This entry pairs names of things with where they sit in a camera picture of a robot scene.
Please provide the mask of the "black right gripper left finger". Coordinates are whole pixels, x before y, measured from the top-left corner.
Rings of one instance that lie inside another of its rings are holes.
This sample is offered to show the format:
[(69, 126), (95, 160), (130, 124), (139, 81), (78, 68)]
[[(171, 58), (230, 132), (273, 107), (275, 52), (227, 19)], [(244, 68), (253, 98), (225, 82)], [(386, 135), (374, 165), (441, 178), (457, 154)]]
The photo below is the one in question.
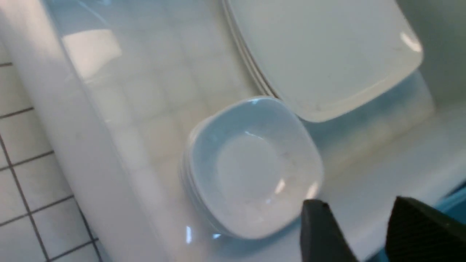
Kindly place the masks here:
[(303, 201), (300, 249), (303, 262), (356, 262), (328, 203)]

